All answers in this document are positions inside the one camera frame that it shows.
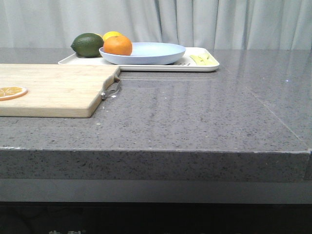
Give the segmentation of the green lime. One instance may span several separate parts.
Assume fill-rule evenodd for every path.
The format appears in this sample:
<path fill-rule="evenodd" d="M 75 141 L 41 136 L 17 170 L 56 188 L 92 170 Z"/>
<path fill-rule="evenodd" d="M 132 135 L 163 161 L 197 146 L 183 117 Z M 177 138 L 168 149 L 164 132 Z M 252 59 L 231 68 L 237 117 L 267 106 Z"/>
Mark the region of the green lime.
<path fill-rule="evenodd" d="M 71 48 L 79 57 L 95 58 L 100 56 L 99 49 L 103 46 L 102 36 L 95 33 L 83 33 L 77 36 Z"/>

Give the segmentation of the white curtain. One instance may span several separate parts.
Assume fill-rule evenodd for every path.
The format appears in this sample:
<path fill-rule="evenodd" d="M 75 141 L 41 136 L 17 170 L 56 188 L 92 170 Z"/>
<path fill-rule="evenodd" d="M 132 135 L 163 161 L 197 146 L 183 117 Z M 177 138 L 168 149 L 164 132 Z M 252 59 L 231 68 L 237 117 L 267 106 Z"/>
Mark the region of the white curtain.
<path fill-rule="evenodd" d="M 310 50 L 309 0 L 3 0 L 1 47 L 68 48 L 85 32 L 208 49 Z"/>

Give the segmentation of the orange slice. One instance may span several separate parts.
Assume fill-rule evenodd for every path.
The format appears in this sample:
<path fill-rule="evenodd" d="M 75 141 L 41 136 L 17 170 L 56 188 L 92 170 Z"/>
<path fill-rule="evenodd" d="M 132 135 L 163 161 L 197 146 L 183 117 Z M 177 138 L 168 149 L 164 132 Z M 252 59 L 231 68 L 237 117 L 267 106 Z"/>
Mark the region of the orange slice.
<path fill-rule="evenodd" d="M 25 95 L 28 89 L 20 86 L 8 86 L 0 88 L 0 100 L 11 100 Z"/>

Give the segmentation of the white tray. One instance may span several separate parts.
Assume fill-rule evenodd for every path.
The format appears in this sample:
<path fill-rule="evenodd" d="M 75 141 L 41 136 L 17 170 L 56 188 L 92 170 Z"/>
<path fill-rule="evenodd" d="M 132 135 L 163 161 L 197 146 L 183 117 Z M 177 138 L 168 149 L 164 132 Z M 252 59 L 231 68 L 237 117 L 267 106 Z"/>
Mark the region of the white tray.
<path fill-rule="evenodd" d="M 198 65 L 190 57 L 191 55 L 207 55 L 208 65 Z M 64 65 L 111 65 L 103 57 L 97 58 L 79 58 L 76 54 L 72 54 L 58 64 Z M 120 65 L 122 71 L 164 71 L 164 72 L 210 72 L 215 71 L 220 66 L 219 62 L 205 48 L 187 47 L 186 52 L 181 59 L 170 65 Z"/>

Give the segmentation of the wooden cutting board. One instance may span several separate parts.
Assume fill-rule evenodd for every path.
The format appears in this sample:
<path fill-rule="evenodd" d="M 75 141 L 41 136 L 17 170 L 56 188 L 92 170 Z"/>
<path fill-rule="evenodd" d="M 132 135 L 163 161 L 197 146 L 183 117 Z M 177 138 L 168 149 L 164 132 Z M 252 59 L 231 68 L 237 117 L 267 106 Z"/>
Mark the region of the wooden cutting board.
<path fill-rule="evenodd" d="M 89 118 L 119 73 L 116 65 L 1 64 L 1 87 L 25 87 L 28 92 L 1 101 L 0 115 Z"/>

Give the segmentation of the light blue plate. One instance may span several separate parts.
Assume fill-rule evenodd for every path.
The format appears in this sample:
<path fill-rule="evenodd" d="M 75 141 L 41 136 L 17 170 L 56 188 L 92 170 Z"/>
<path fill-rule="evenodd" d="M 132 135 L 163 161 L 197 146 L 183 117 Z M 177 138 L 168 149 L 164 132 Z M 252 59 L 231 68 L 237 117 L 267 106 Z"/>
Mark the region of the light blue plate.
<path fill-rule="evenodd" d="M 160 42 L 134 42 L 131 55 L 115 55 L 99 52 L 108 62 L 117 65 L 167 65 L 183 57 L 186 48 L 181 45 Z"/>

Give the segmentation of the orange fruit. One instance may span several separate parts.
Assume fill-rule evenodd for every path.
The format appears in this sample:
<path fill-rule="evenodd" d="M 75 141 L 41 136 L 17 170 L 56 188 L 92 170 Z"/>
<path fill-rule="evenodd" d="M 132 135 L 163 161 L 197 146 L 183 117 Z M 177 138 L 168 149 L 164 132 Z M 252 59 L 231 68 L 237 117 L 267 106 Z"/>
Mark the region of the orange fruit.
<path fill-rule="evenodd" d="M 126 36 L 112 36 L 109 37 L 103 45 L 105 53 L 130 56 L 133 51 L 133 45 Z"/>

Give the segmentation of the yellow lemon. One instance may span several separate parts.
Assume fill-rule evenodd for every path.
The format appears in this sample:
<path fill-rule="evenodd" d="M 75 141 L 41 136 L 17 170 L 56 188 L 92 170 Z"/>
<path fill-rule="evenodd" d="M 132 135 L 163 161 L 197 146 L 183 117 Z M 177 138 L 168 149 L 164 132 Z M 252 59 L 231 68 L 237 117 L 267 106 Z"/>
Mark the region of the yellow lemon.
<path fill-rule="evenodd" d="M 103 35 L 102 39 L 105 42 L 110 37 L 118 37 L 118 36 L 122 36 L 122 33 L 118 31 L 109 31 Z"/>

